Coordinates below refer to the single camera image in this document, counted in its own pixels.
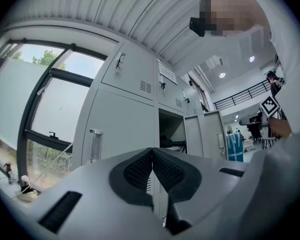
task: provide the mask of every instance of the window frame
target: window frame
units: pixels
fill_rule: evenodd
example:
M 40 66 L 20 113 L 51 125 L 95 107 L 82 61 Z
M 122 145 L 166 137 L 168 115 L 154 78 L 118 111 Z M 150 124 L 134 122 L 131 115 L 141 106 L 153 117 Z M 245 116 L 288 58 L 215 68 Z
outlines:
M 105 61 L 108 57 L 102 53 L 92 51 L 86 48 L 78 47 L 76 46 L 75 43 L 66 44 L 66 43 L 60 43 L 54 41 L 35 40 L 35 39 L 26 39 L 26 38 L 10 39 L 6 44 L 4 44 L 0 48 L 0 69 L 2 68 L 2 66 L 4 66 L 8 58 L 12 58 L 13 55 L 24 44 L 54 47 L 54 48 L 63 49 L 63 51 L 54 59 L 54 61 L 43 72 L 42 76 L 40 77 L 35 87 L 33 88 L 28 98 L 28 101 L 25 105 L 21 117 L 20 126 L 19 126 L 18 138 L 17 138 L 17 150 L 16 150 L 16 165 L 17 165 L 19 180 L 21 179 L 21 176 L 28 175 L 28 168 L 27 168 L 28 140 L 34 141 L 40 145 L 55 150 L 59 150 L 59 151 L 65 150 L 71 144 L 70 142 L 54 139 L 52 137 L 45 136 L 43 134 L 40 134 L 30 129 L 33 118 L 36 114 L 36 109 L 40 102 L 42 88 L 47 86 L 47 84 L 49 84 L 50 79 L 52 78 L 60 79 L 63 81 L 71 82 L 85 87 L 90 87 L 94 79 L 76 73 L 60 70 L 58 69 L 58 67 L 73 52 L 88 55 L 102 61 Z M 72 153 L 72 147 L 70 147 L 67 150 L 67 153 Z M 33 184 L 33 187 L 39 191 L 43 190 L 42 188 L 36 186 L 35 184 Z
M 206 98 L 206 95 L 205 95 L 205 92 L 201 89 L 201 87 L 189 76 L 190 78 L 190 82 L 192 85 L 195 85 L 195 87 L 198 89 L 199 91 L 199 96 L 200 98 L 202 99 L 202 102 L 201 102 L 201 106 L 202 106 L 202 110 L 204 112 L 209 112 L 209 109 L 206 107 L 208 106 L 208 101 L 207 101 L 207 98 Z

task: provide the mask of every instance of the cable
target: cable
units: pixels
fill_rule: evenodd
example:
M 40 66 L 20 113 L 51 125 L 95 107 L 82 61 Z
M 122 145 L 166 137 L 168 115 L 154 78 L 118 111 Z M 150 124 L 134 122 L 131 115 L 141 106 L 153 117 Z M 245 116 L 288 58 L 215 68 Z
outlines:
M 71 146 L 73 145 L 74 143 L 72 142 L 69 146 L 67 146 L 66 148 L 65 148 L 65 150 L 64 151 L 62 151 L 50 164 L 49 164 L 49 166 L 43 171 L 43 173 L 41 173 L 35 180 L 34 180 L 34 182 L 32 183 L 32 184 L 34 184 L 43 174 L 45 174 L 46 172 L 47 172 L 47 170 L 48 169 L 50 169 L 50 167 L 54 164 L 54 162 L 59 158 L 59 157 L 61 157 L 68 149 L 70 149 L 71 148 Z M 53 170 L 55 170 L 55 169 L 57 169 L 60 165 L 62 165 L 63 163 L 60 163 L 57 167 L 55 167 L 55 168 L 53 168 L 53 169 L 51 169 L 48 173 L 50 173 L 50 172 L 52 172 Z M 9 200 L 12 200 L 12 199 L 14 199 L 14 198 L 16 198 L 17 196 L 19 196 L 19 195 L 21 195 L 23 192 L 25 192 L 28 188 L 30 188 L 30 185 L 29 186 L 27 186 L 22 192 L 20 192 L 19 194 L 17 194 L 17 195 L 15 195 L 14 197 L 11 197 L 11 198 L 9 198 L 9 199 L 6 199 L 7 201 L 9 201 Z

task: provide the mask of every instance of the locker door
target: locker door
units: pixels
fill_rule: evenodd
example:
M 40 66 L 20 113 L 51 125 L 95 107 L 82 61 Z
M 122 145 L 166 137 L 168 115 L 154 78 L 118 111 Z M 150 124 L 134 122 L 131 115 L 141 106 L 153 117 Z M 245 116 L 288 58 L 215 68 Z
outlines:
M 220 112 L 218 110 L 207 112 L 203 115 L 199 115 L 198 119 L 202 139 L 203 157 L 227 159 L 227 150 L 224 150 L 227 148 L 227 144 Z
M 123 62 L 116 68 L 118 59 Z M 137 45 L 125 42 L 107 69 L 102 83 L 153 101 L 153 58 Z
M 160 81 L 160 73 L 159 73 L 159 63 L 156 61 L 156 70 L 157 70 L 157 81 Z M 169 108 L 175 109 L 177 111 L 185 113 L 184 106 L 184 96 L 182 93 L 182 87 L 180 86 L 181 78 L 177 77 L 176 81 L 178 83 L 175 84 L 165 76 L 162 76 L 163 81 L 165 83 L 165 89 L 161 88 L 161 83 L 158 83 L 158 102 L 162 105 L 165 105 Z
M 189 155 L 203 157 L 203 144 L 198 116 L 184 118 L 186 147 Z
M 150 105 L 99 89 L 85 129 L 82 165 L 91 158 L 90 129 L 103 131 L 101 159 L 153 147 L 154 112 Z
M 181 79 L 180 87 L 184 90 L 184 95 L 182 99 L 182 106 L 185 109 L 185 113 L 189 116 L 196 116 L 203 114 L 203 110 L 200 103 L 200 96 L 195 92 L 189 84 L 187 84 L 183 79 Z

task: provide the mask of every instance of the ceiling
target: ceiling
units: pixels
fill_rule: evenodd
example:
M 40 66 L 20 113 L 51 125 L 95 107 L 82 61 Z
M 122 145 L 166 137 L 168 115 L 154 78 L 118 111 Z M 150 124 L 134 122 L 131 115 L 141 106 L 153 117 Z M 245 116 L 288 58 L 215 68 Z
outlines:
M 269 41 L 269 32 L 264 28 L 254 28 L 244 35 L 227 37 L 209 55 L 222 59 L 223 65 L 209 69 L 204 61 L 200 66 L 214 89 L 224 85 L 249 70 L 262 68 L 275 58 L 276 50 Z
M 199 0 L 19 0 L 5 24 L 34 19 L 89 22 L 124 34 L 163 57 L 183 76 L 198 65 L 214 88 L 274 58 L 268 34 L 254 28 L 237 37 L 198 37 L 189 29 L 199 15 Z M 251 55 L 256 57 L 248 62 Z M 205 60 L 217 55 L 223 66 L 208 69 Z M 226 77 L 219 78 L 220 73 Z
M 127 35 L 175 65 L 204 40 L 189 29 L 199 1 L 19 0 L 5 24 L 50 17 L 86 21 Z
M 234 123 L 236 120 L 236 115 L 239 115 L 238 122 L 246 117 L 255 116 L 259 110 L 260 104 L 255 104 L 253 106 L 249 106 L 243 110 L 237 111 L 232 114 L 227 114 L 222 117 L 222 121 L 224 124 Z

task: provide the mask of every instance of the tree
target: tree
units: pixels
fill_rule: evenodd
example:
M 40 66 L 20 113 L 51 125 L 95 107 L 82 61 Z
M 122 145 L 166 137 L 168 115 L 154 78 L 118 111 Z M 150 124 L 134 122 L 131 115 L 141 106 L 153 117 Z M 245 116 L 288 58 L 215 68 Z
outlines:
M 46 65 L 49 66 L 57 57 L 58 55 L 55 54 L 52 50 L 45 50 L 43 53 L 43 57 L 41 58 L 36 58 L 35 56 L 32 57 L 32 63 L 35 64 L 41 64 L 41 65 Z M 66 69 L 66 64 L 62 63 L 59 66 L 60 70 L 65 70 Z
M 12 59 L 15 59 L 15 60 L 23 60 L 23 59 L 20 58 L 21 54 L 22 54 L 22 51 L 17 51 L 17 52 L 15 53 L 15 55 L 13 55 Z

